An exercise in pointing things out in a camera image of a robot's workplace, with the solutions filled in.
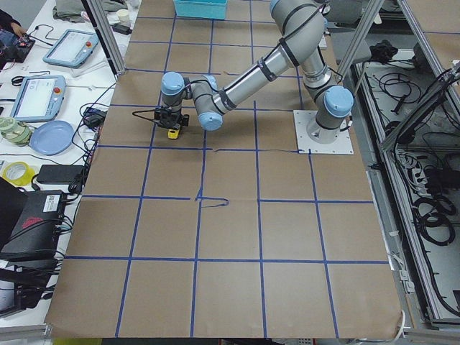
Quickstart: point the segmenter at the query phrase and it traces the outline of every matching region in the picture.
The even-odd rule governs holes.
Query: teal box
[[[174,0],[179,17],[225,19],[227,0]]]

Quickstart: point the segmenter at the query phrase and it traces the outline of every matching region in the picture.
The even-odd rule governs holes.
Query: yellow object
[[[53,345],[101,345],[102,339],[54,339]]]
[[[177,139],[179,137],[180,130],[170,129],[167,131],[167,137],[169,139]]]
[[[35,171],[24,162],[11,163],[3,171],[3,178],[19,187],[28,185],[34,175]]]

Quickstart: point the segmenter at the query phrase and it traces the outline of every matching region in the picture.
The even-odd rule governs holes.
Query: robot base
[[[315,121],[316,111],[294,110],[295,133],[297,134],[297,147],[300,153],[327,154],[327,155],[352,155],[350,134],[348,131],[340,132],[337,140],[331,144],[320,144],[312,140],[307,134],[307,125]]]

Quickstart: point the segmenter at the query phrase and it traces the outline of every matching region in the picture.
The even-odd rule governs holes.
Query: yellow tape roll
[[[35,171],[24,162],[11,163],[3,171],[3,178],[18,186],[28,185],[34,175]]]

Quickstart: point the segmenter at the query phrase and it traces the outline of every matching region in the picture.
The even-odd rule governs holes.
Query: person's arm
[[[27,32],[17,20],[14,20],[12,16],[2,10],[0,10],[0,25],[2,29],[14,32],[19,37]]]

